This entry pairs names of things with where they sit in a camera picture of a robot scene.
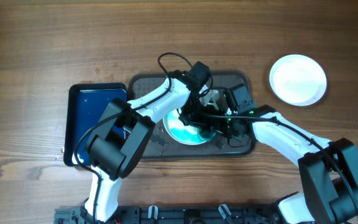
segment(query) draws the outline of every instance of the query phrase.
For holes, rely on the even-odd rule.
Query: wooden table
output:
[[[358,147],[358,2],[244,1],[0,6],[0,223],[51,223],[79,205],[91,175],[66,167],[68,89],[161,72],[178,52],[213,70],[245,72],[258,105]],[[328,92],[296,108],[271,91],[277,59],[304,54],[326,72]],[[165,58],[170,70],[184,69]],[[245,158],[141,162],[121,205],[273,202],[301,190],[298,169],[258,144]]]

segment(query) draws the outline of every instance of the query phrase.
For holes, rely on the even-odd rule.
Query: blue tray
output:
[[[115,98],[127,101],[123,83],[77,84],[68,92],[67,125],[63,161],[67,166],[77,166],[73,157],[74,147],[82,135],[100,119],[109,102]],[[113,131],[125,137],[122,128]],[[89,154],[85,152],[86,138],[78,149],[78,158],[89,166]]]

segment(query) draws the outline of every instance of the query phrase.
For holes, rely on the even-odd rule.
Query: black tray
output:
[[[233,87],[244,83],[250,91],[249,80],[246,75],[238,70],[212,71],[214,85]],[[160,86],[165,79],[164,74],[145,74],[135,76],[128,86],[128,100],[140,98]],[[223,97],[218,101],[220,108],[227,109]],[[255,139],[245,136],[243,142],[232,140],[232,145],[241,147],[231,147],[227,144],[227,139],[216,136],[212,141],[204,144],[189,146],[174,140],[165,130],[163,122],[159,121],[153,131],[152,137],[143,153],[142,160],[159,159],[201,159],[205,157],[233,157],[244,156],[250,153],[255,147]]]

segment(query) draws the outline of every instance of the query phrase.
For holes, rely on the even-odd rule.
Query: wire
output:
[[[117,114],[114,114],[112,116],[109,116],[108,118],[102,120],[102,121],[99,121],[96,125],[94,125],[92,128],[89,128],[85,133],[84,135],[82,135],[82,137],[80,138],[80,140],[77,142],[75,148],[74,148],[74,158],[75,158],[75,161],[77,162],[77,164],[84,168],[85,170],[87,171],[90,171],[91,173],[93,173],[97,178],[98,178],[98,185],[97,185],[97,188],[96,188],[96,192],[95,192],[95,196],[94,196],[94,202],[93,202],[93,224],[96,224],[96,207],[98,206],[98,198],[99,198],[99,192],[100,192],[100,186],[101,186],[101,182],[103,181],[101,175],[96,172],[95,170],[87,167],[86,165],[84,165],[78,158],[78,149],[80,148],[80,145],[81,143],[85,140],[85,138],[92,132],[94,131],[96,128],[100,127],[101,125],[103,125],[104,123],[107,123],[111,120],[113,120],[114,118],[117,118],[119,116],[122,116],[124,114],[131,114],[137,110],[140,110],[140,109],[143,109],[143,108],[146,108],[148,105],[156,102],[157,100],[161,99],[163,96],[165,96],[170,90],[171,90],[171,87],[172,87],[172,81],[171,81],[171,78],[169,77],[169,74],[167,72],[167,70],[165,69],[165,67],[161,64],[161,58],[165,55],[175,55],[175,56],[178,56],[180,58],[182,58],[183,60],[185,60],[187,62],[187,64],[193,68],[193,65],[189,62],[189,60],[187,60],[187,58],[185,58],[184,56],[180,55],[180,54],[177,54],[177,53],[172,53],[172,52],[167,52],[167,53],[164,53],[162,55],[160,55],[157,59],[157,62],[158,64],[160,65],[160,67],[162,68],[162,70],[165,72],[165,74],[167,75],[167,78],[168,78],[168,88],[161,94],[159,95],[158,97],[150,100],[149,102],[143,104],[143,105],[140,105],[136,108],[133,108],[133,109],[130,109],[130,110],[127,110],[127,111],[122,111],[120,113],[117,113]]]
[[[77,218],[77,217],[72,216],[72,218],[71,218],[71,219],[72,219],[72,220],[74,220],[75,224],[78,224],[78,218]]]
[[[161,58],[166,56],[166,55],[174,55],[174,56],[178,56],[180,58],[182,58],[185,62],[187,62],[187,64],[190,66],[190,68],[193,68],[193,65],[189,62],[189,60],[187,60],[187,58],[185,58],[184,56],[180,55],[180,54],[177,54],[177,53],[173,53],[173,52],[167,52],[167,53],[164,53],[162,55],[160,55],[157,59],[157,62],[158,64],[160,65],[160,67],[162,68],[162,70],[165,72],[165,74],[168,75],[168,71],[165,69],[165,67],[161,64]]]
[[[264,122],[272,122],[278,125],[283,126],[284,128],[288,128],[289,130],[297,133],[299,136],[303,137],[304,139],[306,139],[308,142],[310,142],[310,144],[316,146],[321,153],[323,153],[323,156],[328,160],[328,162],[334,167],[334,170],[339,174],[339,176],[341,177],[341,179],[344,182],[344,185],[349,193],[349,196],[352,199],[352,203],[353,206],[356,210],[356,215],[358,217],[358,203],[356,201],[356,197],[354,196],[354,193],[351,189],[351,186],[349,184],[349,182],[347,181],[345,175],[342,173],[341,169],[338,167],[337,163],[329,156],[329,154],[319,145],[317,144],[317,142],[313,139],[313,138],[309,138],[308,136],[306,136],[305,134],[303,134],[302,132],[300,132],[299,130],[297,130],[296,128],[287,125],[285,123],[280,122],[279,120],[277,120],[276,117],[274,118],[255,118],[255,117],[250,117],[250,116],[218,116],[218,115],[212,115],[212,114],[206,114],[203,112],[199,112],[200,114],[210,117],[210,118],[221,118],[221,119],[226,119],[226,118],[239,118],[239,119],[248,119],[251,121],[264,121]]]
[[[209,88],[207,88],[206,90],[202,91],[199,95],[197,95],[197,96],[196,96],[197,98],[204,97],[204,96],[206,96],[206,95],[209,93],[209,91],[211,91],[212,86],[213,86],[213,84],[214,84],[214,79],[213,79],[213,77],[212,77],[212,74],[210,74],[210,75],[211,75],[211,76],[209,77],[209,79],[211,80],[211,84],[209,85]]]

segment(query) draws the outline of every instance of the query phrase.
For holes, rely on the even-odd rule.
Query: white plate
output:
[[[319,101],[326,89],[327,78],[321,66],[304,55],[287,55],[274,63],[270,86],[284,102],[308,106]]]

